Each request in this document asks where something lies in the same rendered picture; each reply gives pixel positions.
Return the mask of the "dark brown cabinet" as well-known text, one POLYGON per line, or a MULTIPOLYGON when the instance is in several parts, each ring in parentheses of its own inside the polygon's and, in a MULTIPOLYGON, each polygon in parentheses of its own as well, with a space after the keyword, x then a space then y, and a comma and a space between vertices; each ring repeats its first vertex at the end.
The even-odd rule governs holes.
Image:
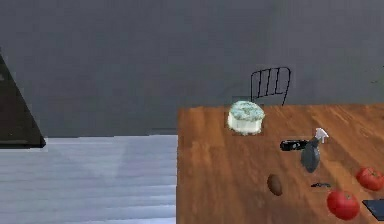
POLYGON ((0 54, 0 149, 43 148, 43 135, 0 54))

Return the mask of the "brown wooden table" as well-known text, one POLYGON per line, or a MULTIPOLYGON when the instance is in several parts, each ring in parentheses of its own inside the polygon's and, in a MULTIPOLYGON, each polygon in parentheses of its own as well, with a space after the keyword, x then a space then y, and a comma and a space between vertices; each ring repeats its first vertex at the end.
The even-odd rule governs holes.
POLYGON ((267 106, 263 131, 234 134, 224 107, 195 107, 178 113, 177 224, 384 224, 367 209, 351 221, 329 213, 328 190, 359 200, 384 198, 360 186, 356 172, 371 166, 384 172, 384 103, 267 106), (282 151, 284 140, 307 140, 316 129, 329 135, 319 145, 313 173, 301 165, 302 150, 282 151), (283 194, 267 179, 279 176, 283 194))

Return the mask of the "dark flat laptop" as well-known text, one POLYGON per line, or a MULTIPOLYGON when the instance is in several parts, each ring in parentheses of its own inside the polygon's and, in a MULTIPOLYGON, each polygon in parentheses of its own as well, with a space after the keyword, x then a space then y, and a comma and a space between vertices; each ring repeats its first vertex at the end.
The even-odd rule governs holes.
POLYGON ((362 203, 378 221, 384 221, 384 199, 363 200, 362 203))

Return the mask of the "black remote control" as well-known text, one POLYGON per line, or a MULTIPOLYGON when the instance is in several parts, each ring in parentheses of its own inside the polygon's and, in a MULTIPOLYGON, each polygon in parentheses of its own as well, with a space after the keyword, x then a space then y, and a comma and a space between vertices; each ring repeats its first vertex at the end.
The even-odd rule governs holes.
POLYGON ((307 140, 284 140, 280 143, 280 149, 282 151, 302 150, 307 143, 307 140))

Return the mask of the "brown potato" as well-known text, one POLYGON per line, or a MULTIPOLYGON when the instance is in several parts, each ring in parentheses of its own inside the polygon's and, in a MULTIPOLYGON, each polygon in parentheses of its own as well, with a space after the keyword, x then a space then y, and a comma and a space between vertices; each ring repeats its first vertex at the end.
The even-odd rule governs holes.
POLYGON ((267 179, 267 186, 272 194, 276 196, 281 196, 283 194, 281 181, 278 175, 270 174, 267 179))

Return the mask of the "red tomato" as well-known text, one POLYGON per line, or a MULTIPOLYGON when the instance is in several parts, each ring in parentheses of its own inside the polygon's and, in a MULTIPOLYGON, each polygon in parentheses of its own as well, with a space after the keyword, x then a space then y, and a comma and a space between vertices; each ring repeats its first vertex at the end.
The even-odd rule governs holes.
POLYGON ((379 191, 384 187, 384 174, 373 167, 364 167, 356 174, 360 185, 371 191, 379 191))
POLYGON ((331 191, 326 199, 328 210, 337 218, 348 221, 360 212, 357 198, 346 191, 331 191))

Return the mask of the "grey spray bottle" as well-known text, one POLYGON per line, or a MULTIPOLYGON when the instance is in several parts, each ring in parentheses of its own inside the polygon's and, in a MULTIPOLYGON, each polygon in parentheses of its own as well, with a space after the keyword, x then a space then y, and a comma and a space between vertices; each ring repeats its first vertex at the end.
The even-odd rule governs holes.
POLYGON ((320 162, 319 145, 328 138, 328 133, 323 128, 317 128, 315 135, 306 144, 301 152, 300 162, 308 173, 313 173, 320 162))

